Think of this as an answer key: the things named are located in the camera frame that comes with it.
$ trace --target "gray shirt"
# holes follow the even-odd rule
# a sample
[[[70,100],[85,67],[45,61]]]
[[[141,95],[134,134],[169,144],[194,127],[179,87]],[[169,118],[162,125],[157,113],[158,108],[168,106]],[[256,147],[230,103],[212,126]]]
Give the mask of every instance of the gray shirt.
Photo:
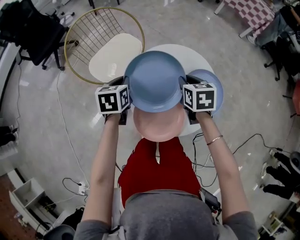
[[[204,202],[182,191],[150,191],[130,197],[120,229],[118,238],[127,240],[257,239],[251,212],[236,213],[220,225]],[[86,220],[78,224],[74,240],[102,240],[111,233],[107,224]]]

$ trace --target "black office chair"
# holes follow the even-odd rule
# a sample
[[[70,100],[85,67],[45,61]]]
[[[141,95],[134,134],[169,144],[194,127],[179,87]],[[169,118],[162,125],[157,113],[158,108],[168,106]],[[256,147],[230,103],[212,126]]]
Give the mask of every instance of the black office chair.
[[[54,53],[57,67],[65,70],[60,65],[58,48],[64,46],[61,42],[67,27],[59,23],[59,18],[52,15],[43,15],[37,11],[31,0],[7,3],[0,11],[0,39],[15,43],[27,50],[29,57],[21,56],[22,60],[31,60],[34,65],[42,63],[42,69],[48,58]]]
[[[266,50],[272,58],[272,62],[264,64],[265,68],[268,68],[275,64],[277,75],[275,80],[280,80],[280,71],[284,67],[288,74],[288,82],[294,85],[293,76],[300,72],[300,53],[293,53],[289,49],[289,45],[292,41],[287,41],[288,38],[278,37],[275,42],[269,42],[262,46],[262,49]]]

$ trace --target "white seat cushion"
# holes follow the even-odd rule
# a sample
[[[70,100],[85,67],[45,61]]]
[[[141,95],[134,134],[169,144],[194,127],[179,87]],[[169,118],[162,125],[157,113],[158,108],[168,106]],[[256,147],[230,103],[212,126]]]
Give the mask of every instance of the white seat cushion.
[[[123,76],[128,64],[142,51],[142,43],[134,36],[114,36],[90,60],[90,73],[103,83]]]

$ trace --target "red skirt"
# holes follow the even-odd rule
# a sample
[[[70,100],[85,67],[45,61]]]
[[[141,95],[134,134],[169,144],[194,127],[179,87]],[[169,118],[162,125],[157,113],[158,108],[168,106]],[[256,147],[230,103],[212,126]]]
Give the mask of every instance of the red skirt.
[[[159,164],[155,153],[156,142],[143,138],[130,155],[118,180],[124,206],[133,194],[150,190],[173,189],[199,196],[199,181],[178,137],[159,143]]]

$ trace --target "blue bowl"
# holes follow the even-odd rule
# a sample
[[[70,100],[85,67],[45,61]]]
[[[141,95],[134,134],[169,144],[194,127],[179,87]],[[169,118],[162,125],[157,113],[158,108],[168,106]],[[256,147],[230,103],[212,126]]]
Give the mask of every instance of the blue bowl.
[[[204,70],[204,69],[198,69],[198,70],[192,71],[188,75],[198,77],[204,81],[207,81],[208,83],[213,83],[216,86],[216,88],[217,88],[217,106],[216,106],[216,110],[214,110],[212,112],[212,114],[215,114],[221,108],[222,103],[223,103],[223,97],[224,97],[223,87],[222,87],[220,80],[212,72],[210,72],[208,70]]]
[[[179,78],[186,79],[182,65],[173,56],[150,51],[135,57],[125,71],[132,104],[150,113],[173,108],[182,98]]]

